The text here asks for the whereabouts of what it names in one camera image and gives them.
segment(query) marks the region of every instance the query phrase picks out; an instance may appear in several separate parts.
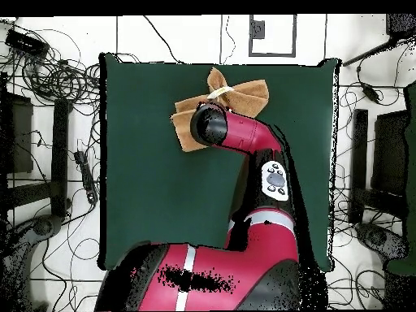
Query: towel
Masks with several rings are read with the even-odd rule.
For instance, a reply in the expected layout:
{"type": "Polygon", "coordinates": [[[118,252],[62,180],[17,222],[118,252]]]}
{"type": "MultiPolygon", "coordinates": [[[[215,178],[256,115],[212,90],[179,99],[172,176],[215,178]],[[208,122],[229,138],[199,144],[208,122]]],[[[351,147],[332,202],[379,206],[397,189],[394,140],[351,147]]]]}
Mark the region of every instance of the towel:
{"type": "Polygon", "coordinates": [[[210,94],[175,103],[176,113],[171,116],[171,121],[184,152],[206,148],[192,138],[190,131],[191,118],[199,102],[214,100],[238,114],[254,118],[269,101],[269,90],[265,80],[253,80],[229,88],[223,74],[213,67],[207,82],[210,94]]]}

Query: white stripe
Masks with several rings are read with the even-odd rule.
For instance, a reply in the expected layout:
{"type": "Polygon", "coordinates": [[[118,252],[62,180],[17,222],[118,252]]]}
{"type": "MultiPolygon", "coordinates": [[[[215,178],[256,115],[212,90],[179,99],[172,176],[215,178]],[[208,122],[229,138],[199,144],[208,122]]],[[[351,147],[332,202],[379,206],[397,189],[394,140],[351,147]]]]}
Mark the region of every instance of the white stripe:
{"type": "Polygon", "coordinates": [[[272,210],[263,210],[249,215],[247,218],[245,218],[245,220],[247,220],[248,218],[251,218],[250,225],[256,225],[258,223],[264,223],[265,221],[269,221],[271,223],[275,223],[276,225],[285,226],[294,234],[292,220],[287,215],[282,214],[280,212],[274,212],[272,210]]]}
{"type": "Polygon", "coordinates": [[[234,222],[230,220],[230,223],[228,224],[228,231],[230,231],[232,228],[234,228],[234,222]]]}
{"type": "MultiPolygon", "coordinates": [[[[191,245],[188,245],[188,251],[186,253],[186,259],[184,264],[184,271],[189,271],[192,273],[193,270],[193,261],[195,261],[195,254],[197,251],[191,245]]],[[[185,311],[186,299],[188,298],[188,292],[178,293],[178,299],[176,299],[176,308],[175,311],[185,311]]]]}

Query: green table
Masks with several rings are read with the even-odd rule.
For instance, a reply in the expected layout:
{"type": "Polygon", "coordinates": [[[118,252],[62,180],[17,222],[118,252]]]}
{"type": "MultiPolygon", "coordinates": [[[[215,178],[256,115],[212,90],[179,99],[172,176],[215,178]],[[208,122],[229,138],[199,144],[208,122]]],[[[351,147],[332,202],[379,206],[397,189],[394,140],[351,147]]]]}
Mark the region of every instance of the green table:
{"type": "MultiPolygon", "coordinates": [[[[243,157],[215,148],[184,153],[169,119],[175,102],[208,92],[206,78],[212,67],[119,63],[105,55],[101,108],[106,112],[106,204],[101,205],[98,259],[102,268],[114,267],[141,241],[223,247],[243,157]]],[[[339,60],[318,67],[215,67],[230,85],[266,80],[270,100],[258,118],[279,126],[288,139],[314,256],[323,271],[331,270],[328,181],[339,60]]]]}

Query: control buttons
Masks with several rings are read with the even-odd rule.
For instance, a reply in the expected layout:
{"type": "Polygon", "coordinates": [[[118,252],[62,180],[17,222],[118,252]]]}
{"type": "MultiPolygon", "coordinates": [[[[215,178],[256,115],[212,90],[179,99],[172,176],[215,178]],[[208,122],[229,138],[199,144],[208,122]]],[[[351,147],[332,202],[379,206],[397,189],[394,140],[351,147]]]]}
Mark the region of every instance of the control buttons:
{"type": "Polygon", "coordinates": [[[269,161],[262,165],[262,191],[276,201],[288,200],[286,171],[280,162],[269,161]]]}
{"type": "Polygon", "coordinates": [[[281,188],[284,187],[284,177],[279,173],[271,173],[267,177],[267,182],[275,187],[281,188]]]}

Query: power adapter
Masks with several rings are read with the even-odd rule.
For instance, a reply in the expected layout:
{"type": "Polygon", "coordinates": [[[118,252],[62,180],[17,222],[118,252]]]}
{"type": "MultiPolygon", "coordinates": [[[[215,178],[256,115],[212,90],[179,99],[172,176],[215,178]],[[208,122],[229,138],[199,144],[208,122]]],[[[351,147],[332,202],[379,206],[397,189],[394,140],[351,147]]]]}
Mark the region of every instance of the power adapter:
{"type": "Polygon", "coordinates": [[[11,48],[23,51],[25,54],[29,54],[40,59],[44,59],[46,57],[50,48],[45,42],[28,35],[24,35],[23,33],[17,32],[13,29],[10,29],[7,32],[5,43],[11,48]]]}
{"type": "Polygon", "coordinates": [[[370,99],[372,102],[379,104],[379,94],[375,92],[375,90],[369,86],[368,84],[361,84],[362,92],[370,99]]]}
{"type": "Polygon", "coordinates": [[[360,81],[360,71],[361,71],[361,64],[357,67],[357,75],[358,75],[358,81],[362,87],[362,92],[367,96],[368,99],[370,99],[372,102],[379,104],[380,96],[378,93],[375,92],[373,87],[368,84],[364,84],[360,81]]]}

